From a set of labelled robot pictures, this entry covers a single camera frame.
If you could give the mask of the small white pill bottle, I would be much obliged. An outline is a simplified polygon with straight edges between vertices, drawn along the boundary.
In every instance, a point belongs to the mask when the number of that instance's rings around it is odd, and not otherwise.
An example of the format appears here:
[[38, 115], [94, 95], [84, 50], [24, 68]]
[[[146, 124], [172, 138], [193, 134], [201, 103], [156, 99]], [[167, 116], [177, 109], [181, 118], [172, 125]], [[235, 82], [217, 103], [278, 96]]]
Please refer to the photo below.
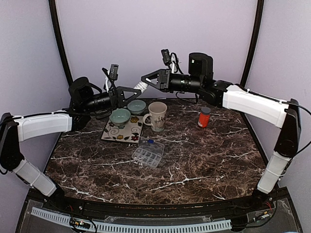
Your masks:
[[141, 81], [134, 87], [134, 89], [140, 90], [141, 93], [143, 94], [147, 90], [148, 86], [149, 85], [147, 83], [144, 83], [143, 81]]

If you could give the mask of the orange pill bottle grey cap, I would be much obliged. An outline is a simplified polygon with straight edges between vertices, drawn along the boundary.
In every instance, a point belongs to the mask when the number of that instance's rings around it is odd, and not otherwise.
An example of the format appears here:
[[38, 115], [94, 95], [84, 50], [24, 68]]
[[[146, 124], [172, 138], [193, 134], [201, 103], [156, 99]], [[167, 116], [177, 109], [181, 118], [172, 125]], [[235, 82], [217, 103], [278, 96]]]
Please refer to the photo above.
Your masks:
[[198, 119], [198, 125], [201, 128], [206, 128], [208, 126], [209, 118], [210, 118], [211, 109], [209, 107], [202, 107], [201, 112]]

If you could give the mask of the clear plastic pill organizer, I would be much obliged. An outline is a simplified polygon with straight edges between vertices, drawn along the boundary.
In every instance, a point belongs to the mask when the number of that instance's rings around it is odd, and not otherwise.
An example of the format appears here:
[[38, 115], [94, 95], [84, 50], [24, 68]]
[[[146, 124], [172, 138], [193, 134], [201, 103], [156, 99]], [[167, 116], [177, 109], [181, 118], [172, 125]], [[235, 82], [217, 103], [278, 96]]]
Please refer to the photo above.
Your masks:
[[164, 144], [141, 136], [138, 140], [138, 147], [132, 154], [132, 159], [143, 165], [156, 168], [162, 159], [164, 148]]

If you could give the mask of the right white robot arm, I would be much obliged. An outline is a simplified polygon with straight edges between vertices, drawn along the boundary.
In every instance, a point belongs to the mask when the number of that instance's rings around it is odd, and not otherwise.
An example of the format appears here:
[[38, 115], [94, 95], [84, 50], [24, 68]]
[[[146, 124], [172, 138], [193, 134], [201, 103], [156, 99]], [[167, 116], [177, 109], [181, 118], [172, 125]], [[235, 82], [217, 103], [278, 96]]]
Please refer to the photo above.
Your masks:
[[278, 100], [245, 89], [239, 84], [213, 79], [213, 59], [204, 53], [189, 54], [188, 73], [181, 74], [177, 62], [171, 61], [167, 50], [162, 50], [167, 69], [159, 69], [141, 80], [162, 92], [195, 93], [208, 104], [236, 110], [263, 119], [280, 128], [280, 134], [268, 165], [257, 184], [257, 193], [248, 199], [248, 207], [259, 210], [283, 175], [290, 161], [298, 154], [301, 121], [298, 102]]

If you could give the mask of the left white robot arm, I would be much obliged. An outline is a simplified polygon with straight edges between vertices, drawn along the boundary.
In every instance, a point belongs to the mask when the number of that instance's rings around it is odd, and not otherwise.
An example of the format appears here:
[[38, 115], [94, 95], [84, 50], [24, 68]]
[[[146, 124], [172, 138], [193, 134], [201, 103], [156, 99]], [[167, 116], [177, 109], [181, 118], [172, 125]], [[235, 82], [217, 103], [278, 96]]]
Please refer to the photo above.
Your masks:
[[57, 211], [65, 211], [69, 202], [62, 196], [62, 188], [24, 157], [19, 144], [43, 135], [81, 130], [97, 111], [108, 114], [116, 108], [125, 107], [146, 91], [147, 87], [144, 82], [139, 82], [134, 88], [116, 87], [112, 84], [104, 92], [90, 83], [87, 77], [80, 77], [69, 87], [71, 99], [67, 109], [28, 116], [3, 114], [0, 120], [1, 174], [15, 173], [31, 187], [49, 197], [50, 205]]

